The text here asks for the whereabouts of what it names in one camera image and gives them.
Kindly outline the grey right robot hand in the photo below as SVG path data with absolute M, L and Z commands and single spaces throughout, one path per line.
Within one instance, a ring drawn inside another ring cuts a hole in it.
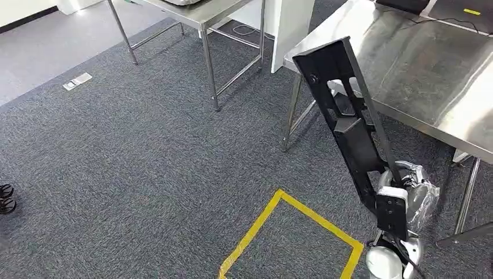
M 386 170 L 379 179 L 377 188 L 377 227 L 400 238 L 407 233 L 418 234 L 431 217 L 436 207 L 440 188 L 429 180 L 423 166 L 404 160 L 396 161 L 404 187 L 392 186 L 391 170 Z

